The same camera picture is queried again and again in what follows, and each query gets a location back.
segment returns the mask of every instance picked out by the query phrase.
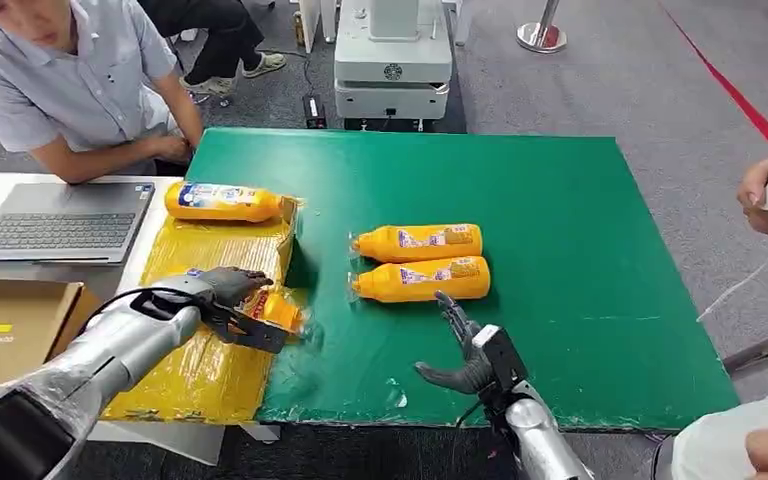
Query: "white machine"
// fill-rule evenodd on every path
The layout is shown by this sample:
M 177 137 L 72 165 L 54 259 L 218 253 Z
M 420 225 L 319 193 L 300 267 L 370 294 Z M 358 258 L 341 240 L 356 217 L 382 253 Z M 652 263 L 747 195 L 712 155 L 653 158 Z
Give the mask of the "white machine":
M 452 78 L 445 15 L 440 0 L 343 0 L 334 90 L 347 129 L 384 119 L 422 130 L 422 120 L 443 118 Z

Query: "gray shirt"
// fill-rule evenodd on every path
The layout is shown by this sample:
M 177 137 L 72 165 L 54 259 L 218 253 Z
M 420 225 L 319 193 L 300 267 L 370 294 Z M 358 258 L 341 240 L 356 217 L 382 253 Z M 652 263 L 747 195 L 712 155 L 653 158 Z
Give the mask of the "gray shirt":
M 71 0 L 78 54 L 0 29 L 0 141 L 12 152 L 62 134 L 74 151 L 177 129 L 144 79 L 168 75 L 175 56 L 136 0 Z

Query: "yellow plastic bag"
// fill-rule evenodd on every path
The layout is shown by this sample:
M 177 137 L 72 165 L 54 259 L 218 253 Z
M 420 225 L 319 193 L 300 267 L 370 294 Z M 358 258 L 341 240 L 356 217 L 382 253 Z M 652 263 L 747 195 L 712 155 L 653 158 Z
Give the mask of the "yellow plastic bag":
M 263 270 L 281 290 L 292 253 L 296 210 L 295 201 L 285 202 L 282 217 L 258 224 L 195 223 L 169 217 L 155 239 L 141 283 L 150 285 L 189 268 L 239 266 Z M 263 399 L 272 357 L 224 344 L 201 326 L 130 392 L 118 395 L 102 419 L 245 423 Z

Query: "silver robotic arm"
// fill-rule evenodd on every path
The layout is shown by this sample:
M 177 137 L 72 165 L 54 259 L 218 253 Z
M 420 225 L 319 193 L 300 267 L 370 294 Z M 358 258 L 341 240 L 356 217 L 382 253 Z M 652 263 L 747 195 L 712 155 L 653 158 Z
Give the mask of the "silver robotic arm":
M 0 385 L 0 479 L 61 478 L 104 407 L 186 343 L 200 322 L 223 341 L 281 350 L 287 332 L 233 310 L 272 283 L 262 272 L 219 268 L 194 275 L 131 292 L 139 295 L 91 319 L 63 354 Z
M 465 365 L 441 371 L 419 362 L 419 374 L 434 385 L 478 394 L 490 424 L 511 446 L 524 480 L 593 480 L 558 430 L 546 402 L 528 383 L 528 372 L 505 329 L 481 327 L 442 292 L 437 292 L 437 300 L 461 345 Z

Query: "stanchion base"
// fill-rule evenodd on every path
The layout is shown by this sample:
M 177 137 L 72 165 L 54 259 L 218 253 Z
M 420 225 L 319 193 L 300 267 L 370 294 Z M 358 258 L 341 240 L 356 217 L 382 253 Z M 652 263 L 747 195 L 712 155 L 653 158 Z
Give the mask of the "stanchion base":
M 543 45 L 537 45 L 539 31 L 539 23 L 526 23 L 517 29 L 517 43 L 520 47 L 537 53 L 555 53 L 567 46 L 567 34 L 554 25 L 546 32 Z

